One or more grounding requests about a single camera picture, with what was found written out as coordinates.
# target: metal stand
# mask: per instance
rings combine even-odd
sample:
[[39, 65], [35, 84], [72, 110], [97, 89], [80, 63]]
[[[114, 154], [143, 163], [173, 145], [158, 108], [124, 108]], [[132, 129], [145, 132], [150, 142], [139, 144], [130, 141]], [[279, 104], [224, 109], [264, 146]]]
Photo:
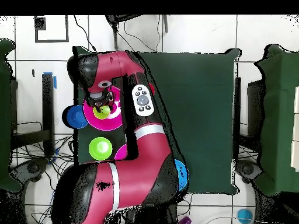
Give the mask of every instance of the metal stand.
[[165, 25], [165, 32], [168, 33], [168, 22], [167, 22], [167, 15], [163, 15], [164, 25]]

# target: white button panel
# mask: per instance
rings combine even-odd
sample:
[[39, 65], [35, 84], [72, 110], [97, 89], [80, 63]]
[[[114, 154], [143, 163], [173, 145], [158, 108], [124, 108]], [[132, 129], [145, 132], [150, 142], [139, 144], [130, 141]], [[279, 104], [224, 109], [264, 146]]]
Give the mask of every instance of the white button panel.
[[136, 85], [132, 90], [132, 97], [136, 113], [139, 116], [149, 116], [154, 112], [150, 91], [144, 85]]

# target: green bowl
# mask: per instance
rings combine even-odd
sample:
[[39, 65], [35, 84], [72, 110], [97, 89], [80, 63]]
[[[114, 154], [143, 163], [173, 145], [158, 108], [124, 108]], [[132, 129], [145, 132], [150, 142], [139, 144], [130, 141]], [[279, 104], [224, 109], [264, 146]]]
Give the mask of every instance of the green bowl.
[[93, 139], [88, 149], [91, 156], [96, 160], [106, 160], [112, 154], [112, 144], [104, 137]]

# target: black chair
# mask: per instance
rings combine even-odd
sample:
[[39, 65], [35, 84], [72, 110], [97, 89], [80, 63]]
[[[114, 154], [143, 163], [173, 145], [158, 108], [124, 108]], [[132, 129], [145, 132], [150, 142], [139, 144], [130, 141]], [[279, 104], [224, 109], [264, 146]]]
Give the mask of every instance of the black chair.
[[[113, 37], [114, 37], [114, 49], [117, 50], [118, 49], [118, 45], [117, 45], [117, 25], [120, 22], [125, 22], [126, 20], [130, 20], [133, 18], [136, 18], [138, 16], [141, 15], [106, 15], [106, 19], [109, 23], [109, 25], [111, 25], [112, 29], [113, 29]], [[167, 23], [167, 15], [162, 15], [163, 20], [164, 20], [164, 24], [165, 24], [165, 32], [168, 32], [168, 23]]]

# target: yellow ball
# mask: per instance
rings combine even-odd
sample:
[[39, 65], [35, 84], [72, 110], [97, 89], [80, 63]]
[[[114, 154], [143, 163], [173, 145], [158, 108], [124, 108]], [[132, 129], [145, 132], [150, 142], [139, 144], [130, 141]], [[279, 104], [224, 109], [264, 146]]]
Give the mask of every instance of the yellow ball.
[[100, 108], [100, 113], [96, 110], [96, 108], [93, 108], [93, 114], [95, 115], [96, 118], [100, 120], [104, 120], [105, 118], [108, 118], [110, 114], [110, 108], [109, 106], [103, 106], [99, 107]]

